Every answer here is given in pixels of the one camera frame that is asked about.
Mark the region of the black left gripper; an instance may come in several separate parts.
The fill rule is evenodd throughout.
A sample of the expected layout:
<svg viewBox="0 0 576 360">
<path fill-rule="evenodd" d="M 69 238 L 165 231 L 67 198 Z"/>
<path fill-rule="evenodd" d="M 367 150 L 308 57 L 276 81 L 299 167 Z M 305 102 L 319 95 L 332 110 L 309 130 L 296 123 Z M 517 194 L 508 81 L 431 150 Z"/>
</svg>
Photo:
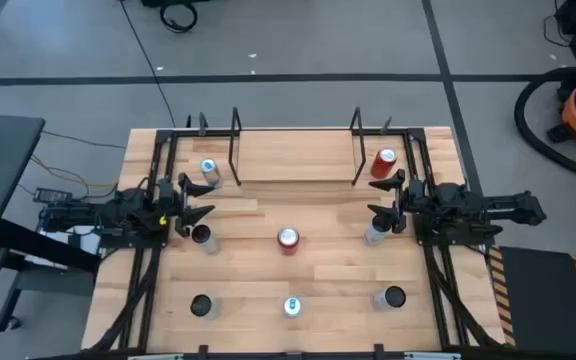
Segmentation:
<svg viewBox="0 0 576 360">
<path fill-rule="evenodd" d="M 214 205 L 192 208 L 186 207 L 180 213 L 179 193 L 174 189 L 173 184 L 167 178 L 157 182 L 159 189 L 158 212 L 159 224 L 161 226 L 170 225 L 181 237 L 189 237 L 191 229 L 207 214 L 215 209 Z M 178 176 L 178 185 L 187 195 L 199 197 L 212 192 L 215 187 L 211 185 L 194 184 L 186 173 Z"/>
</svg>

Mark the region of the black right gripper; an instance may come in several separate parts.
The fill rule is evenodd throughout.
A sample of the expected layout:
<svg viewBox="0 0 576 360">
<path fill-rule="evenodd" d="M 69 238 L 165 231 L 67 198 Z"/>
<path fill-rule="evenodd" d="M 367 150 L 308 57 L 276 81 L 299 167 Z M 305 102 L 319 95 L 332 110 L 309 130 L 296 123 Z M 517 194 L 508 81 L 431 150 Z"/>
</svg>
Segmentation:
<svg viewBox="0 0 576 360">
<path fill-rule="evenodd" d="M 398 169 L 390 178 L 370 181 L 373 188 L 389 192 L 392 189 L 400 189 L 406 180 L 406 172 Z M 424 182 L 419 179 L 411 179 L 406 193 L 405 210 L 413 214 L 415 230 L 422 232 L 425 223 L 421 215 L 424 198 Z M 368 205 L 368 208 L 375 213 L 372 219 L 372 227 L 381 233 L 399 234 L 406 229 L 406 215 L 397 208 L 382 207 L 378 205 Z"/>
</svg>

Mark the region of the white Celsius can teal print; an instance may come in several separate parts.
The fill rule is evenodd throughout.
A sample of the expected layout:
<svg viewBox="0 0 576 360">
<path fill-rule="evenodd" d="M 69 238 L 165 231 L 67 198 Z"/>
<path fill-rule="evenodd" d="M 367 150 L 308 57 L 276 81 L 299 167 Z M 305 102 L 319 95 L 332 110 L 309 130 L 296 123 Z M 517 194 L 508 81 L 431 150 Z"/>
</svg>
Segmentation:
<svg viewBox="0 0 576 360">
<path fill-rule="evenodd" d="M 220 245 L 209 226 L 200 224 L 195 226 L 191 232 L 191 238 L 204 253 L 208 255 L 217 254 Z"/>
<path fill-rule="evenodd" d="M 191 301 L 190 311 L 198 318 L 214 318 L 218 314 L 218 302 L 207 294 L 198 294 Z"/>
</svg>

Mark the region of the red Coca-Cola can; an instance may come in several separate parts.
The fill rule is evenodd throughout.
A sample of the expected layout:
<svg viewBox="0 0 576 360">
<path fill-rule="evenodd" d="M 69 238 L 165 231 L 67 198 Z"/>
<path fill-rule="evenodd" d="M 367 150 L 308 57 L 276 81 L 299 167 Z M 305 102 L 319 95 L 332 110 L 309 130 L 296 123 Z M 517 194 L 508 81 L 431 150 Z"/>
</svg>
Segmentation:
<svg viewBox="0 0 576 360">
<path fill-rule="evenodd" d="M 397 161 L 397 154 L 391 148 L 380 149 L 372 163 L 370 174 L 377 179 L 384 179 L 388 176 Z"/>
<path fill-rule="evenodd" d="M 292 227 L 284 227 L 277 234 L 277 242 L 283 255 L 294 255 L 299 246 L 300 236 Z"/>
</svg>

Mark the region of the white Celsius Peach Vibe can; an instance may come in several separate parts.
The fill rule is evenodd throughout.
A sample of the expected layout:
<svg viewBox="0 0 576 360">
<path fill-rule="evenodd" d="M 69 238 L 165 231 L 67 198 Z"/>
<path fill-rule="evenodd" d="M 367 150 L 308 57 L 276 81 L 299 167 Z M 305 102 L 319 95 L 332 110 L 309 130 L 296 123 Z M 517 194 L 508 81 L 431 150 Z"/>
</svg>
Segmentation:
<svg viewBox="0 0 576 360">
<path fill-rule="evenodd" d="M 401 287 L 389 286 L 373 296 L 372 305 L 377 311 L 390 311 L 403 307 L 406 300 L 406 293 Z"/>
<path fill-rule="evenodd" d="M 386 216 L 375 215 L 370 221 L 363 239 L 368 246 L 377 246 L 381 244 L 387 234 L 391 231 L 391 219 Z"/>
</svg>

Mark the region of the blue silver Red Bull can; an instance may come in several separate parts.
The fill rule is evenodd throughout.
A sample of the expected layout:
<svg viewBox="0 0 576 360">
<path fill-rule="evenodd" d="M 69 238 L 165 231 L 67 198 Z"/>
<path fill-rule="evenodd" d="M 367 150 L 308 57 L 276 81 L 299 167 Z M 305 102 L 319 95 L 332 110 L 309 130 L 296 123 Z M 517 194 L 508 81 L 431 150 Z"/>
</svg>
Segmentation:
<svg viewBox="0 0 576 360">
<path fill-rule="evenodd" d="M 302 303 L 298 297 L 289 296 L 283 302 L 283 314 L 288 318 L 295 318 L 302 312 Z"/>
<path fill-rule="evenodd" d="M 214 188 L 220 188 L 222 186 L 222 177 L 214 159 L 203 159 L 200 162 L 200 171 L 209 186 Z"/>
</svg>

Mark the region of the wooden shelf board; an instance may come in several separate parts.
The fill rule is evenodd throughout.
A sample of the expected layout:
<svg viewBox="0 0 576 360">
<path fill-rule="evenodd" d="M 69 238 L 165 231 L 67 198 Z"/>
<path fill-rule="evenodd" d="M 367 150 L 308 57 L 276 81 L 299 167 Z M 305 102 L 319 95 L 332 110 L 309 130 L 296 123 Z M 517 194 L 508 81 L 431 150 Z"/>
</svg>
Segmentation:
<svg viewBox="0 0 576 360">
<path fill-rule="evenodd" d="M 244 131 L 237 173 L 243 182 L 350 182 L 353 137 L 346 130 Z"/>
</svg>

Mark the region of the white box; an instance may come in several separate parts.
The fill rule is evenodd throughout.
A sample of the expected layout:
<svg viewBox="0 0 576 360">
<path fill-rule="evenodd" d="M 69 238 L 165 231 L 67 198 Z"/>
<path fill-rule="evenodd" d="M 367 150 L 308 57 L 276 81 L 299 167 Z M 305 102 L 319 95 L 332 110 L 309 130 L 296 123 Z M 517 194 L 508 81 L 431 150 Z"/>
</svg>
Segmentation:
<svg viewBox="0 0 576 360">
<path fill-rule="evenodd" d="M 45 230 L 40 230 L 39 233 L 58 242 L 79 248 L 92 255 L 98 255 L 100 237 L 92 233 L 92 229 L 92 226 L 74 226 L 65 232 L 46 232 Z"/>
</svg>

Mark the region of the black mat hazard stripes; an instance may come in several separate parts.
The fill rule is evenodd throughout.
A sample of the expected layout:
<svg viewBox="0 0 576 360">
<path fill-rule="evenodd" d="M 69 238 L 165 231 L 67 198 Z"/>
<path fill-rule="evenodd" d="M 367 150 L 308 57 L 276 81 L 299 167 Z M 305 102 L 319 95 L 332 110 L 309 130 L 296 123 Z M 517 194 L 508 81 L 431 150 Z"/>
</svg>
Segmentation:
<svg viewBox="0 0 576 360">
<path fill-rule="evenodd" d="M 576 354 L 575 256 L 493 247 L 489 268 L 507 344 Z"/>
</svg>

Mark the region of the black metal shelf end frame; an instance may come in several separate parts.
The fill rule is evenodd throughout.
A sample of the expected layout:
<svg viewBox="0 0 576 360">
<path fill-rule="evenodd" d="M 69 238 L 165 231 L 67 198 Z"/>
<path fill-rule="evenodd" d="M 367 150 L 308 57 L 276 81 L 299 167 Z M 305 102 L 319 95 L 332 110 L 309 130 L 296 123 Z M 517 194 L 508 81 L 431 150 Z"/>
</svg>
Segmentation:
<svg viewBox="0 0 576 360">
<path fill-rule="evenodd" d="M 240 137 L 240 133 L 242 131 L 242 123 L 239 116 L 239 110 L 237 107 L 232 109 L 231 114 L 231 125 L 229 131 L 229 150 L 228 150 L 228 164 L 233 176 L 233 179 L 237 186 L 241 185 L 241 180 L 238 175 L 237 165 L 235 164 L 236 160 L 236 140 Z"/>
<path fill-rule="evenodd" d="M 365 142 L 364 142 L 364 128 L 363 128 L 362 114 L 359 106 L 357 106 L 354 109 L 349 130 L 352 135 L 353 161 L 355 169 L 354 178 L 351 184 L 352 186 L 355 186 L 359 181 L 359 178 L 362 174 L 362 171 L 365 167 L 365 163 L 367 160 Z"/>
</svg>

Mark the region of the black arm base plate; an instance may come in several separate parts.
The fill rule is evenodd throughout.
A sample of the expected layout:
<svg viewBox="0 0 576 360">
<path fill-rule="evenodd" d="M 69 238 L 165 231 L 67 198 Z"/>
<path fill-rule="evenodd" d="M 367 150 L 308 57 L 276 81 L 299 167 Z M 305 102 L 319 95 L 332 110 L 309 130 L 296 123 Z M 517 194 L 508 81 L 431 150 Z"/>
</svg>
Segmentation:
<svg viewBox="0 0 576 360">
<path fill-rule="evenodd" d="M 417 240 L 422 245 L 482 245 L 503 230 L 498 225 L 480 223 L 465 217 L 430 214 L 413 216 Z"/>
<path fill-rule="evenodd" d="M 106 248 L 161 248 L 167 245 L 168 227 L 165 214 L 139 210 L 108 220 L 97 234 Z"/>
</svg>

